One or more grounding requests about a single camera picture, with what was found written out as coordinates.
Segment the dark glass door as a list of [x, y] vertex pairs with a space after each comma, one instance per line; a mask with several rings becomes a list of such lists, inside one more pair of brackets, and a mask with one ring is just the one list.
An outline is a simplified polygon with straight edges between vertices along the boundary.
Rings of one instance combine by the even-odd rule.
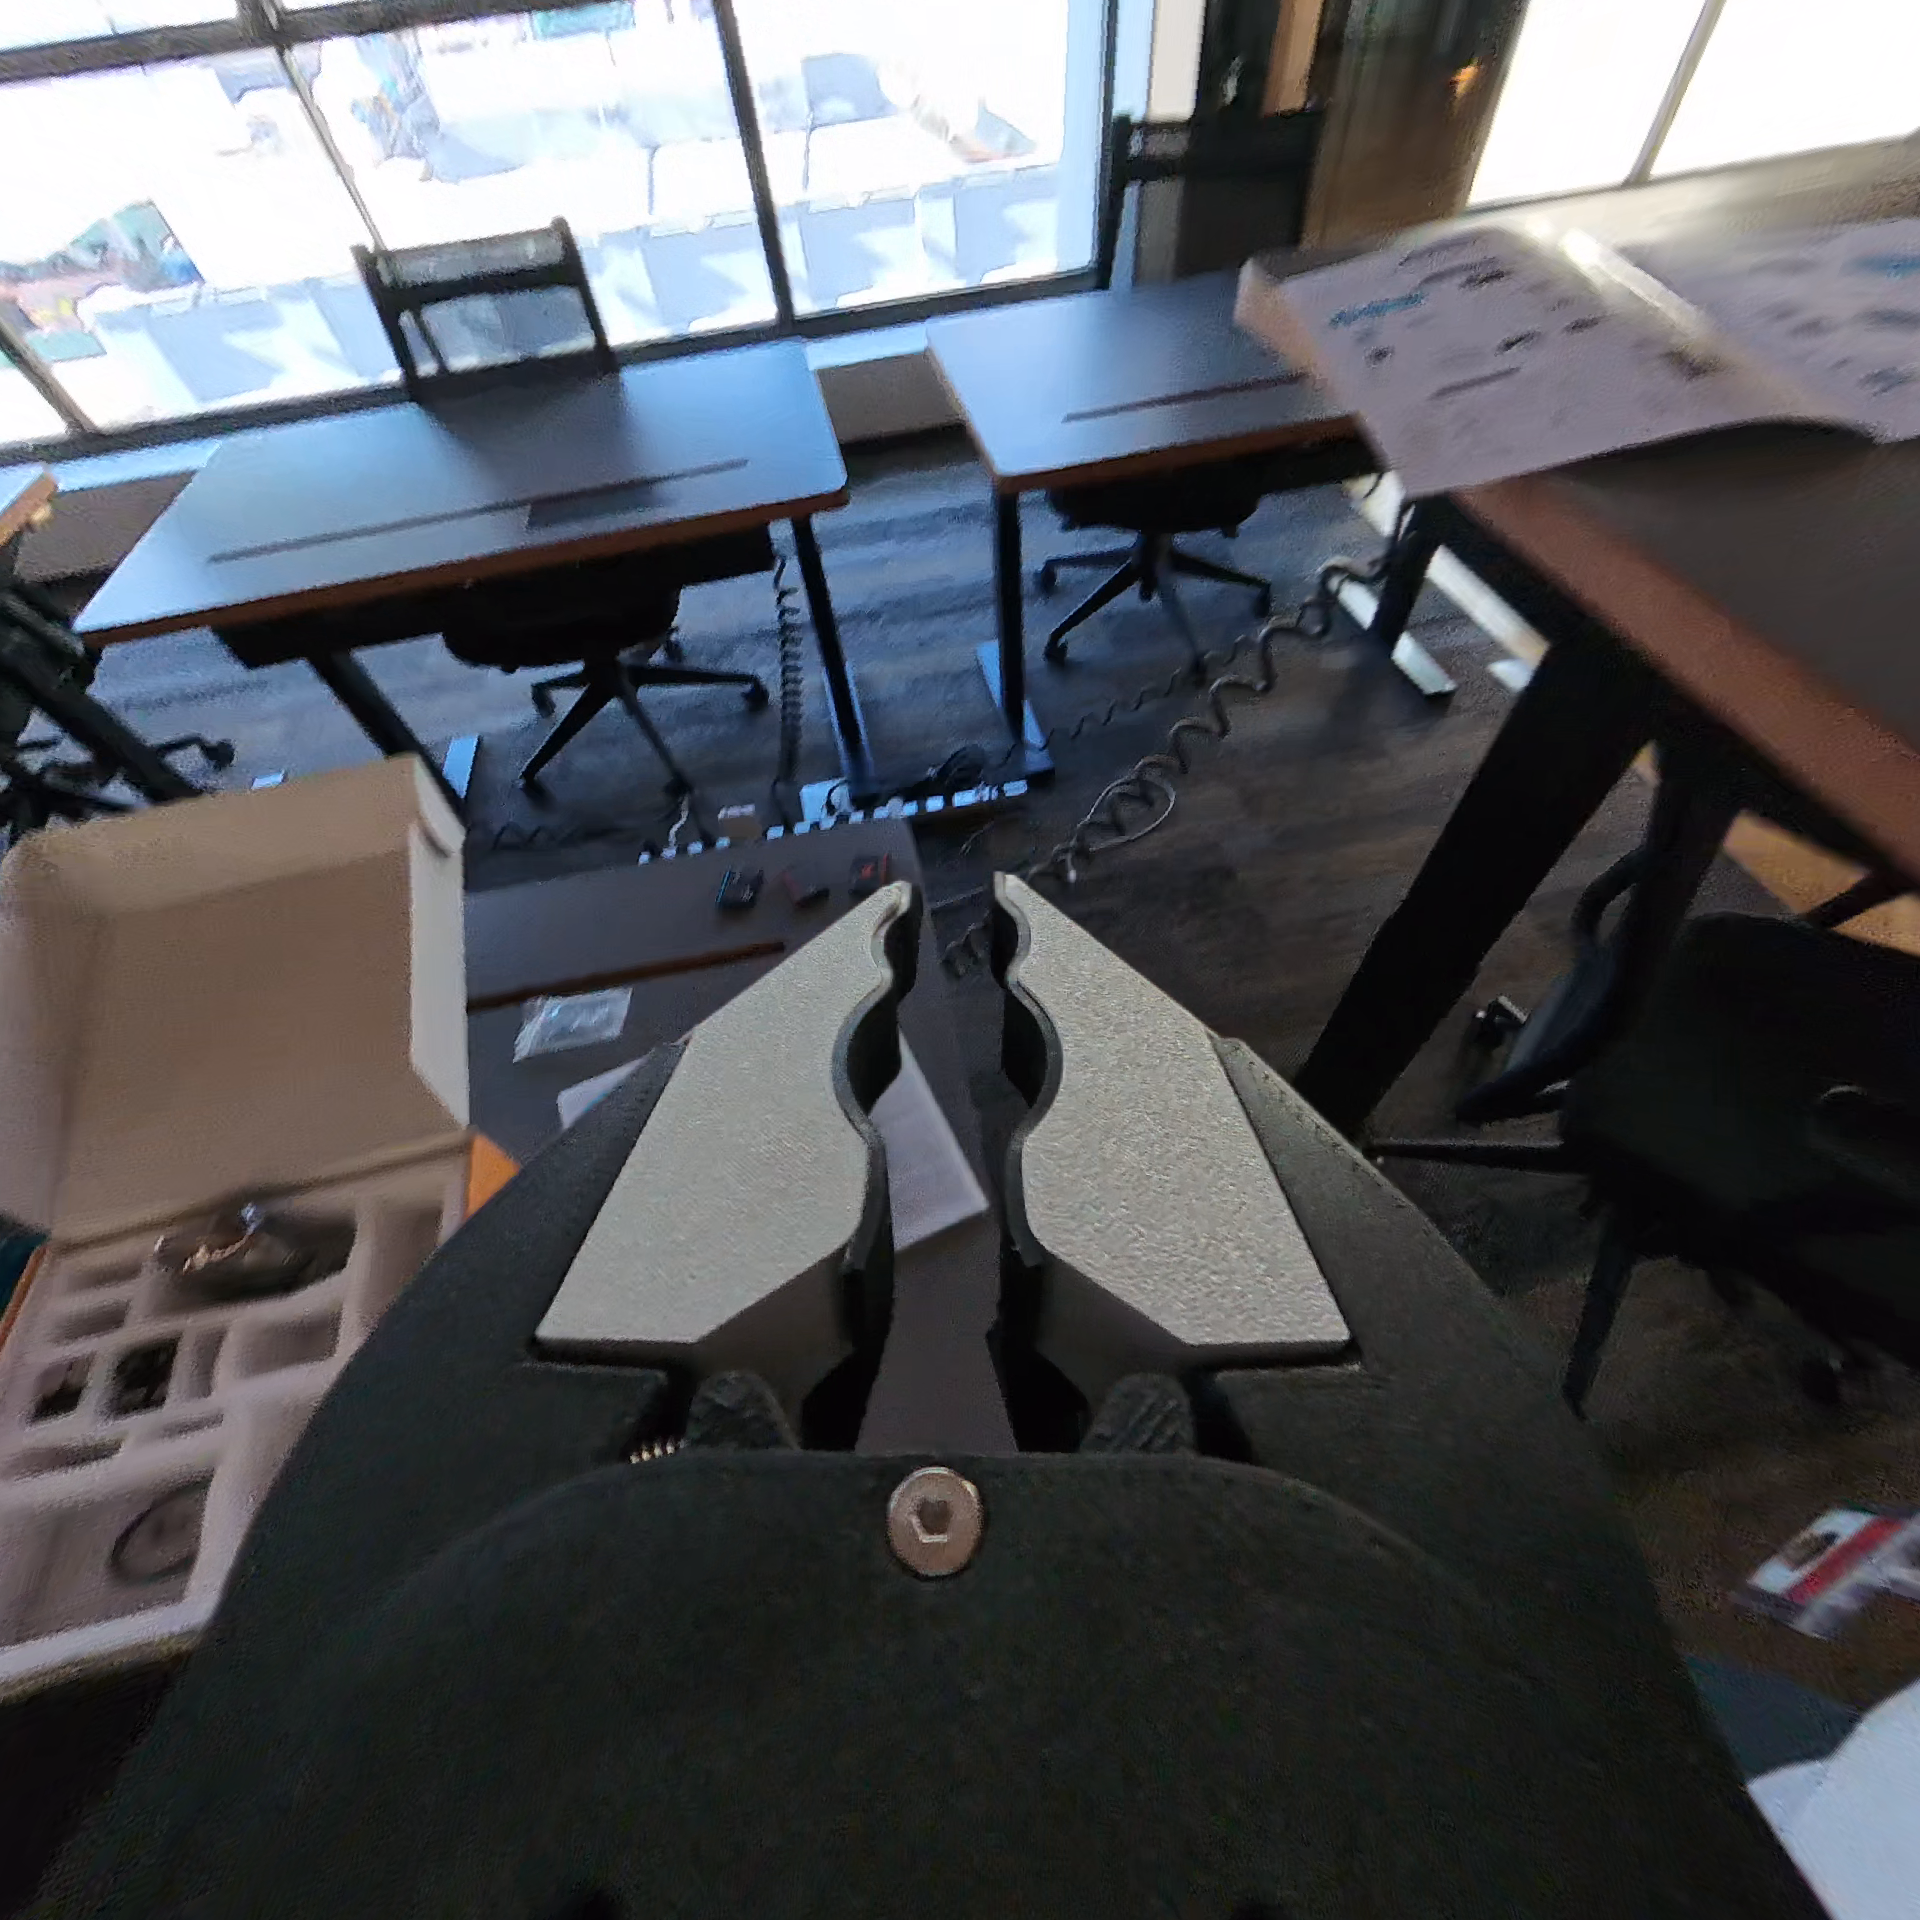
[[1333, 249], [1458, 213], [1515, 61], [1523, 3], [1154, 5], [1143, 83], [1115, 111], [1154, 125], [1316, 112], [1298, 188], [1178, 180], [1127, 188], [1116, 281], [1235, 270], [1262, 253]]

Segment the black tripod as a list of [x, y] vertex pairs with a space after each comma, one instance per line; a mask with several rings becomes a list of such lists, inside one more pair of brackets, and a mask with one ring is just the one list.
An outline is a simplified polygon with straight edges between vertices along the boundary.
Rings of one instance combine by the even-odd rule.
[[212, 772], [236, 758], [231, 740], [190, 732], [153, 740], [98, 701], [97, 655], [30, 585], [3, 590], [3, 851], [46, 828], [202, 799], [176, 766]]

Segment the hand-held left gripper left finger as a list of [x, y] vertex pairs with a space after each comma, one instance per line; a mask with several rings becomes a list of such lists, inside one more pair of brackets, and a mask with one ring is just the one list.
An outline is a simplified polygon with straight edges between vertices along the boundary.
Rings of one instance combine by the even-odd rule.
[[884, 1340], [894, 1230], [872, 1108], [901, 1073], [922, 898], [899, 879], [684, 1039], [535, 1343], [747, 1372], [784, 1411]]

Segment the clear plastic bag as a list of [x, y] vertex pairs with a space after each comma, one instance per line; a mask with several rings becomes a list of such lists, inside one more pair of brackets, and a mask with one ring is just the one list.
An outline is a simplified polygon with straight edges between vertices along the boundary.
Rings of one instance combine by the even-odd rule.
[[634, 989], [627, 982], [569, 995], [531, 997], [510, 1053], [514, 1067], [565, 1053], [616, 1044], [627, 1029]]

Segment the white printed leaflet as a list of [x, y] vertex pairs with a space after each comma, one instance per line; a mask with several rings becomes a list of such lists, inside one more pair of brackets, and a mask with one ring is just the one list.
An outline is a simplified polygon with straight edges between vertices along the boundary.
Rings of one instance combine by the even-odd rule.
[[884, 1153], [893, 1246], [904, 1253], [984, 1219], [991, 1201], [910, 1043], [870, 1121]]

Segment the large window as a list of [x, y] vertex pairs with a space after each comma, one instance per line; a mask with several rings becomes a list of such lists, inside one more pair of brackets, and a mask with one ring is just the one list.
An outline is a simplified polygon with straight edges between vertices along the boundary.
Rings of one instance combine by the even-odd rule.
[[1467, 204], [1917, 133], [1915, 3], [1529, 5]]
[[1093, 264], [1115, 5], [5, 5], [5, 452], [402, 373], [360, 254], [565, 222], [618, 353]]

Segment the printed instruction manual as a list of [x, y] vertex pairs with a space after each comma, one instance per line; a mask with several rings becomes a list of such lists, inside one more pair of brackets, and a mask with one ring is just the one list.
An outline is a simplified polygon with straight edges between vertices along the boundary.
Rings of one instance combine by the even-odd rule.
[[1611, 245], [1538, 222], [1278, 283], [1291, 356], [1429, 498], [1760, 425], [1919, 435], [1919, 222]]

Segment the white power strip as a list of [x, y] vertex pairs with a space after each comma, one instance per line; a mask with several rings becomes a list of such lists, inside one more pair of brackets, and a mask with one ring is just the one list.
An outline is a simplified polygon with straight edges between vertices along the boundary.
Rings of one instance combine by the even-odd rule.
[[661, 844], [649, 843], [637, 855], [637, 869], [687, 863], [714, 853], [788, 847], [857, 826], [901, 825], [914, 834], [961, 841], [994, 825], [1003, 815], [1024, 809], [1038, 793], [1037, 781], [989, 781], [944, 794], [893, 797], [872, 807], [854, 807], [845, 781], [805, 785], [788, 818], [773, 801], [734, 803], [701, 816], [684, 805], [682, 816]]

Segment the red black packet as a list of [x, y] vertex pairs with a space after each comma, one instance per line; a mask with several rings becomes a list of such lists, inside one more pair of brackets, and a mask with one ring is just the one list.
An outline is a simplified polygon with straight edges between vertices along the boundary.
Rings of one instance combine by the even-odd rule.
[[1746, 1614], [1823, 1642], [1879, 1600], [1919, 1607], [1917, 1511], [1825, 1511], [1735, 1591]]

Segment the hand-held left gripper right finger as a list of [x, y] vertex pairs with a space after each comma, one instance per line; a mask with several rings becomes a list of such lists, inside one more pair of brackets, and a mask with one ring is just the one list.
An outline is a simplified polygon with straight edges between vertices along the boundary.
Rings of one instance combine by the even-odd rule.
[[1320, 1364], [1353, 1345], [1222, 1040], [997, 875], [1006, 1147], [999, 1337], [1011, 1381], [1093, 1412], [1129, 1377]]

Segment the orange white cardboard box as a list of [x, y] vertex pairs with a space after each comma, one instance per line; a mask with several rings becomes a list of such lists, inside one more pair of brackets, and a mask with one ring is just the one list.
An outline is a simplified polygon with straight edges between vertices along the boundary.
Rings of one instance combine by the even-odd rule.
[[[517, 1173], [468, 1108], [467, 830], [411, 758], [5, 858], [5, 1703], [187, 1653], [304, 1426]], [[350, 1216], [346, 1266], [193, 1305], [158, 1238]]]

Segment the shiny foil bag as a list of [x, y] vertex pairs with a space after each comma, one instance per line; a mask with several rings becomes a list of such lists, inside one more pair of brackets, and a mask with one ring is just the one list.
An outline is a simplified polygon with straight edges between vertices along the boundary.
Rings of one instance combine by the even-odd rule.
[[240, 1203], [157, 1238], [154, 1271], [193, 1305], [278, 1299], [341, 1275], [353, 1258], [348, 1214]]

